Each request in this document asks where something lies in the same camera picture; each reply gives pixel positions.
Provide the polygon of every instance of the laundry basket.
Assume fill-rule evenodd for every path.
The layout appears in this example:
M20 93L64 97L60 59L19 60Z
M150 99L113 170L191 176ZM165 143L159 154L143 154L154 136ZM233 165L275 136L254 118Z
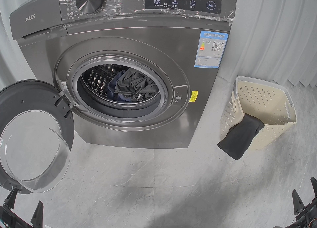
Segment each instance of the laundry basket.
M286 88L241 76L236 79L232 97L220 120L221 139L232 126L242 121L245 113L265 124L249 147L253 150L267 146L297 122L294 104Z

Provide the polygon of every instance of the button icon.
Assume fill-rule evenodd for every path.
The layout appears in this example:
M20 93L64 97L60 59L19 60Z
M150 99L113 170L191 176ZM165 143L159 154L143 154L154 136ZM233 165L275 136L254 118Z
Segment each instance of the button icon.
M214 10L214 9L216 8L216 3L213 2L213 1L208 1L208 2L207 2L207 8L208 8L209 10Z

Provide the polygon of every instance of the black cloth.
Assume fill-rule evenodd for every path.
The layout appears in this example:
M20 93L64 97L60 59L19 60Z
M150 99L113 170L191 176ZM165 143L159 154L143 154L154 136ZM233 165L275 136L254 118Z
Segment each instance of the black cloth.
M117 75L109 82L107 86L107 98L115 101L126 101L114 92L118 79L125 73L124 70L117 73Z
M114 90L121 98L131 99L132 102L150 99L159 92L154 81L144 73L130 68L116 83Z
M253 138L263 127L264 123L260 119L245 114L240 123L230 128L226 137L218 143L218 147L231 158L241 159Z

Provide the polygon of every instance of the black robotic claw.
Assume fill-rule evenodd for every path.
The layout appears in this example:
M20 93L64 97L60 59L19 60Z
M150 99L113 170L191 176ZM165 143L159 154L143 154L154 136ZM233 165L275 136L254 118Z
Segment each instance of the black robotic claw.
M31 219L33 226L19 218L12 210L16 200L18 189L14 188L0 206L0 220L10 228L42 228L43 227L43 203L39 201Z
M317 181L314 177L310 179L315 198L311 204L304 206L296 190L293 191L293 205L296 221L286 228L317 228Z

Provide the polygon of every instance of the door hinge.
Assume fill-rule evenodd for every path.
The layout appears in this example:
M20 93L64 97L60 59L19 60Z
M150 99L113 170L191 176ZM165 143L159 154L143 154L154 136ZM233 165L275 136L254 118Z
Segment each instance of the door hinge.
M74 106L78 107L78 103L73 99L71 94L69 93L69 90L67 88L66 82L59 82L59 87L61 89L61 92L58 93L59 96L65 96L69 100L69 109L72 109Z

